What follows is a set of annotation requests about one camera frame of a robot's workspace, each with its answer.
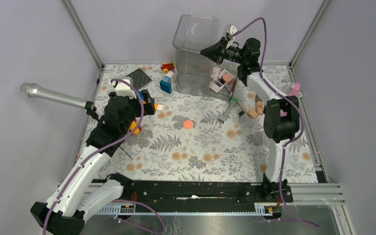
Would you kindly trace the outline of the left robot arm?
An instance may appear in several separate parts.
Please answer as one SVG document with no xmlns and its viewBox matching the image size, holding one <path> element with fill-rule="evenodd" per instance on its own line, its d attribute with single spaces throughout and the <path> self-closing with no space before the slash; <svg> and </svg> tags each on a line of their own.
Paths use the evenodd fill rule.
<svg viewBox="0 0 376 235">
<path fill-rule="evenodd" d="M 44 235 L 78 235 L 86 222 L 107 204 L 115 199 L 127 201 L 132 196 L 131 186 L 111 179 L 83 198 L 101 167 L 139 130 L 143 117 L 156 111 L 149 92 L 140 93 L 130 77 L 111 82 L 116 84 L 115 90 L 81 157 L 58 189 L 45 202 L 35 202 L 30 209 Z"/>
</svg>

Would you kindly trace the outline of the red lip pencil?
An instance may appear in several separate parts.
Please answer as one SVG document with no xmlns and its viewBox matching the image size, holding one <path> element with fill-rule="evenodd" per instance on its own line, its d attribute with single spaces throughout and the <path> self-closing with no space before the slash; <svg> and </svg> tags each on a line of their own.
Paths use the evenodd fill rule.
<svg viewBox="0 0 376 235">
<path fill-rule="evenodd" d="M 236 88 L 237 81 L 238 81 L 237 78 L 236 78 L 235 80 L 233 80 L 232 87 L 231 87 L 231 89 L 230 89 L 230 99 L 231 99 L 231 98 L 233 97 L 233 95 L 234 95 L 234 91 L 235 91 L 235 88 Z"/>
</svg>

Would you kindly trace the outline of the clear acrylic organizer box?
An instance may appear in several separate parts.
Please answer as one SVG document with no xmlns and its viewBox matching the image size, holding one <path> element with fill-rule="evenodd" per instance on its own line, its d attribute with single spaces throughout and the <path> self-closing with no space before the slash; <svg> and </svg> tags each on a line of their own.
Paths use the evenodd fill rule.
<svg viewBox="0 0 376 235">
<path fill-rule="evenodd" d="M 212 62 L 200 51 L 217 41 L 219 23 L 215 17 L 183 14 L 172 41 L 177 91 L 207 96 Z"/>
</svg>

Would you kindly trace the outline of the clear pink nail box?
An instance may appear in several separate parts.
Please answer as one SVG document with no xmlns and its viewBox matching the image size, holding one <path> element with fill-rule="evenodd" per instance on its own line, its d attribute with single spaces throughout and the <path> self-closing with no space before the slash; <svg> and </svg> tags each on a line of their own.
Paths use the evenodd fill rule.
<svg viewBox="0 0 376 235">
<path fill-rule="evenodd" d="M 217 81 L 220 77 L 220 73 L 221 73 L 221 67 L 213 66 L 211 70 L 211 75 L 210 75 L 211 80 Z"/>
</svg>

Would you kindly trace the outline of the pink round sponge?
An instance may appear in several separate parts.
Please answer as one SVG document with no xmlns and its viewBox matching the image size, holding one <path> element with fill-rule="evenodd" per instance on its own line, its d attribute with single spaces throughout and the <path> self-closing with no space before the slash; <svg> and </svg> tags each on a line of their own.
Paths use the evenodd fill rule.
<svg viewBox="0 0 376 235">
<path fill-rule="evenodd" d="M 222 75 L 222 79 L 225 83 L 230 83 L 233 79 L 233 75 L 230 73 L 225 73 L 224 75 Z"/>
</svg>

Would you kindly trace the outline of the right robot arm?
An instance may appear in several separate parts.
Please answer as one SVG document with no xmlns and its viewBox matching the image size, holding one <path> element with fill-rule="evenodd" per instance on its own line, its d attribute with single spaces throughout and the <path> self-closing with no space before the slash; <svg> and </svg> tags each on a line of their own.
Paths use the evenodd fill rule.
<svg viewBox="0 0 376 235">
<path fill-rule="evenodd" d="M 295 96 L 287 96 L 264 75 L 262 65 L 266 46 L 256 38 L 249 38 L 242 48 L 234 47 L 229 37 L 202 49 L 200 54 L 217 65 L 228 60 L 238 64 L 238 79 L 262 100 L 263 129 L 269 139 L 267 169 L 261 183 L 261 195 L 269 202 L 292 202 L 284 170 L 288 146 L 304 133 L 305 122 Z"/>
</svg>

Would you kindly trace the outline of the beige foundation tube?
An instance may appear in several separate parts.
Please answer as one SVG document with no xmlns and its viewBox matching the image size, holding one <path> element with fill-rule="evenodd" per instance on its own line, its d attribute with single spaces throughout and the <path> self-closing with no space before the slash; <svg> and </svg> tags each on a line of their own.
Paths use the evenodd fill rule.
<svg viewBox="0 0 376 235">
<path fill-rule="evenodd" d="M 262 99 L 256 95 L 255 97 L 255 105 L 256 105 L 256 112 L 258 116 L 262 116 L 264 114 L 264 104 L 262 102 Z"/>
</svg>

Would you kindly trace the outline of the white eyelash card packet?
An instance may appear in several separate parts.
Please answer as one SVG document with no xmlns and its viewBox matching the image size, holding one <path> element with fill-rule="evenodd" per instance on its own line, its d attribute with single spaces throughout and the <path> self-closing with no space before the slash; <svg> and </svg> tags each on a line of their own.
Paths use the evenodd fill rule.
<svg viewBox="0 0 376 235">
<path fill-rule="evenodd" d="M 226 69 L 221 69 L 221 73 L 220 73 L 220 77 L 217 81 L 213 81 L 213 80 L 210 80 L 210 89 L 216 93 L 219 93 L 220 91 L 223 90 L 223 88 L 226 88 L 228 91 L 230 91 L 231 89 L 231 83 L 233 82 L 233 80 L 235 79 L 235 75 L 233 75 L 233 79 L 230 83 L 225 83 L 224 80 L 222 79 L 222 75 L 224 75 L 225 73 L 230 73 L 232 74 L 231 72 L 229 72 L 228 70 Z"/>
</svg>

